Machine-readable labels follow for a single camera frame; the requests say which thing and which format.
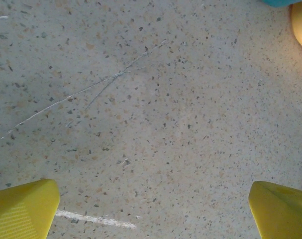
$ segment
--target white line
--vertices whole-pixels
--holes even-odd
[[[56,216],[58,217],[66,217],[70,219],[76,219],[80,221],[87,221],[87,222],[92,222],[92,223],[98,223],[102,225],[107,225],[107,226],[116,226],[116,227],[122,227],[122,228],[130,228],[130,229],[136,229],[136,225],[132,223],[126,223],[122,221],[117,221],[114,219],[106,219],[106,218],[95,218],[95,217],[90,217],[90,216],[83,216],[78,213],[71,213],[67,211],[60,211],[57,210]]]

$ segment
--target floor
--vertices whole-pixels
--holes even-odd
[[[302,189],[289,9],[0,1],[0,189],[40,178],[49,239],[259,238],[252,183]]]

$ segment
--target floor scratch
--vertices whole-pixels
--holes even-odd
[[[141,59],[142,57],[151,54],[152,51],[153,51],[154,49],[163,46],[165,42],[166,42],[166,39],[165,39],[164,41],[162,41],[159,45],[156,45],[155,47],[153,47],[151,50],[146,51],[146,52],[144,52],[143,54],[141,54],[141,55],[140,55],[139,57],[137,57],[134,61],[132,61],[130,64],[128,64],[121,72],[116,73],[116,74],[114,74],[113,76],[110,76],[110,77],[108,77],[108,78],[106,78],[106,79],[103,79],[103,80],[101,80],[101,81],[99,81],[99,82],[96,82],[96,83],[94,83],[94,84],[92,84],[92,85],[90,85],[90,86],[88,86],[88,87],[86,87],[86,88],[84,88],[84,89],[82,89],[82,90],[80,90],[80,91],[78,91],[78,92],[75,92],[75,93],[73,93],[73,94],[67,96],[66,98],[64,98],[64,99],[62,99],[62,100],[60,100],[60,101],[57,101],[57,102],[53,103],[52,105],[50,105],[50,106],[48,106],[48,107],[42,109],[41,111],[39,111],[39,112],[33,114],[33,115],[30,116],[29,118],[27,118],[27,119],[25,119],[24,121],[20,122],[19,124],[15,125],[15,127],[13,127],[11,130],[9,130],[9,131],[7,132],[6,135],[4,135],[3,137],[1,137],[1,139],[5,138],[8,134],[11,134],[11,133],[12,133],[16,128],[18,128],[20,125],[23,125],[23,124],[26,123],[27,121],[31,120],[32,118],[36,117],[37,115],[39,115],[39,114],[41,114],[41,113],[43,113],[43,112],[49,110],[49,109],[52,108],[53,106],[55,106],[55,105],[57,105],[57,104],[59,104],[59,103],[62,103],[62,102],[64,102],[64,101],[70,99],[71,97],[73,97],[73,96],[75,96],[75,95],[78,95],[78,94],[80,94],[80,93],[82,93],[82,92],[84,92],[84,91],[87,91],[87,90],[91,89],[92,87],[94,87],[94,86],[96,86],[96,85],[98,85],[98,84],[100,84],[100,83],[102,83],[102,82],[105,82],[105,81],[108,81],[108,80],[112,79],[112,80],[111,80],[111,81],[110,81],[110,82],[109,82],[109,83],[108,83],[108,84],[107,84],[107,85],[106,85],[106,86],[105,86],[105,87],[104,87],[104,88],[103,88],[103,89],[102,89],[102,90],[94,97],[94,99],[88,104],[88,106],[86,107],[86,109],[89,108],[89,106],[90,106],[90,105],[91,105],[91,104],[92,104],[92,103],[93,103],[93,102],[101,95],[101,93],[102,93],[109,85],[111,85],[111,84],[112,84],[119,76],[122,76],[123,74],[129,73],[129,72],[130,72],[130,71],[127,71],[128,68],[130,68],[135,62],[137,62],[137,61],[138,61],[139,59]]]

